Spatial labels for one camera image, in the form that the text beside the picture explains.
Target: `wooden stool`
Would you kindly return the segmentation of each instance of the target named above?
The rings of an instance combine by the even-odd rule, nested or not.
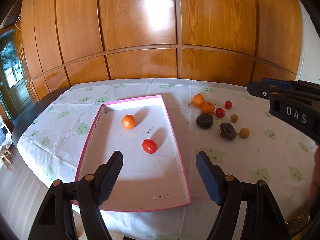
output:
[[[7,146],[6,146],[6,145],[3,145],[3,146],[1,147],[1,149],[0,149],[0,159],[1,159],[1,161],[3,162],[3,165],[4,165],[4,167],[5,167],[6,169],[7,169],[8,167],[7,167],[7,165],[5,164],[5,161],[7,161],[10,165],[12,164],[12,163],[9,161],[9,159],[7,158],[8,155],[6,156],[7,153],[13,156],[12,152],[9,151],[9,149],[7,148]]]

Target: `blue gripper pad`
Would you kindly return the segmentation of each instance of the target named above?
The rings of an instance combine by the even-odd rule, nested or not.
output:
[[[197,154],[196,166],[210,199],[220,206],[225,188],[225,174],[219,166],[211,163],[205,152],[199,152]]]
[[[267,83],[267,84],[270,84],[270,85],[280,86],[281,88],[293,89],[294,90],[294,87],[290,84],[290,82],[285,81],[285,80],[262,78],[260,82]]]
[[[107,172],[107,174],[105,175],[101,183],[98,203],[102,204],[103,201],[109,198],[111,191],[113,189],[113,186],[115,185],[116,179],[118,178],[118,175],[121,171],[122,165],[123,165],[123,155],[121,152],[118,152],[116,159],[113,161],[113,164],[111,165],[109,171]]]

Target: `green cartoon print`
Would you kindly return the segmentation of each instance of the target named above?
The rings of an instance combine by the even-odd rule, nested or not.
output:
[[[60,114],[58,115],[58,117],[61,119],[61,118],[63,118],[63,117],[66,117],[69,113],[70,113],[70,112],[68,112],[68,111],[64,111],[64,112],[60,113]]]
[[[76,132],[79,135],[84,135],[84,134],[88,134],[89,132],[89,125],[87,125],[86,123],[82,122],[81,124],[79,124],[76,128]]]
[[[298,142],[298,144],[299,144],[299,147],[301,148],[302,151],[304,151],[306,153],[309,151],[309,149],[307,148],[307,146],[304,145],[304,143]]]
[[[299,171],[299,169],[296,168],[296,167],[289,166],[289,173],[290,173],[291,177],[292,177],[294,180],[298,181],[298,182],[304,180],[303,175],[301,174],[301,172]]]
[[[52,171],[52,169],[51,169],[51,167],[49,165],[45,169],[45,177],[47,179],[47,182],[49,182],[50,184],[54,181],[54,179],[53,179],[53,171]]]
[[[102,103],[105,103],[105,102],[108,102],[109,100],[111,100],[111,98],[98,98],[95,103],[97,104],[102,104]]]
[[[201,213],[201,211],[202,211],[201,206],[198,206],[198,207],[195,208],[195,213],[196,213],[197,215],[199,215],[199,214]]]
[[[250,175],[250,178],[248,179],[248,181],[250,182],[256,183],[260,179],[264,180],[265,182],[268,182],[269,180],[271,180],[271,177],[268,173],[267,168],[260,168],[255,171],[248,171],[248,173]]]
[[[273,115],[270,114],[268,111],[264,111],[263,114],[264,114],[267,118],[273,118]]]
[[[116,85],[116,86],[113,86],[113,88],[117,89],[117,88],[125,88],[127,87],[128,85],[126,84],[121,84],[121,85]]]
[[[249,96],[249,95],[242,95],[241,97],[244,98],[244,99],[247,99],[248,101],[254,100],[254,97],[253,96]]]
[[[226,156],[225,152],[221,152],[215,148],[210,148],[210,147],[203,147],[201,149],[196,149],[195,153],[198,153],[198,152],[205,152],[213,164],[222,163],[223,157]]]
[[[170,88],[173,88],[174,85],[160,85],[159,87],[160,87],[160,88],[170,89]]]
[[[278,137],[276,134],[276,131],[274,131],[274,130],[265,130],[263,132],[263,135],[271,140],[275,140]]]
[[[222,106],[222,102],[217,101],[217,100],[208,99],[208,100],[206,100],[206,102],[210,102],[210,103],[214,104],[215,108],[217,108],[218,106]]]
[[[31,137],[36,136],[38,133],[39,133],[39,131],[33,131],[32,133],[30,133],[30,136]]]
[[[49,142],[50,142],[50,139],[49,139],[48,136],[46,136],[46,137],[43,138],[43,140],[41,141],[40,145],[41,145],[42,148],[44,148],[44,147],[48,146]]]
[[[86,101],[88,101],[90,98],[91,98],[91,97],[81,98],[81,99],[79,100],[79,102],[80,102],[80,103],[86,102]]]

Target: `red berry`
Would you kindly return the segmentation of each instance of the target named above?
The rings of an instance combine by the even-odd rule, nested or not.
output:
[[[216,116],[217,116],[218,118],[224,117],[225,114],[226,114],[226,112],[225,112],[222,108],[217,108],[217,110],[216,110]]]
[[[151,139],[145,139],[142,143],[142,148],[146,153],[155,153],[157,151],[157,144]]]
[[[224,107],[225,107],[226,109],[230,109],[230,108],[232,107],[232,103],[231,103],[230,101],[226,101],[226,102],[224,103]]]

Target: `human hand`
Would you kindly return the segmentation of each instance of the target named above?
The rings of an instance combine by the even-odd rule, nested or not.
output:
[[[315,152],[315,166],[313,168],[313,177],[310,186],[310,195],[311,197],[316,196],[320,188],[320,147],[319,144],[316,143],[318,148]]]

